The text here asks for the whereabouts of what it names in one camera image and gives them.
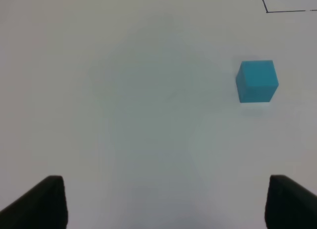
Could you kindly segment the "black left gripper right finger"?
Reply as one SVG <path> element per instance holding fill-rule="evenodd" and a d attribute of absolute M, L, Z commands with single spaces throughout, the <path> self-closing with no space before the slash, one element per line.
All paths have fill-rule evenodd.
<path fill-rule="evenodd" d="M 285 175 L 271 175 L 264 220 L 268 229 L 315 229 L 317 196 Z"/>

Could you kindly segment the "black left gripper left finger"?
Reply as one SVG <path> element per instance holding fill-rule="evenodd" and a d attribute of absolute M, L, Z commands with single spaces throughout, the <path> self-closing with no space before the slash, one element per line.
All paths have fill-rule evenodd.
<path fill-rule="evenodd" d="M 68 209 L 63 177 L 50 175 L 0 211 L 2 229 L 65 229 Z"/>

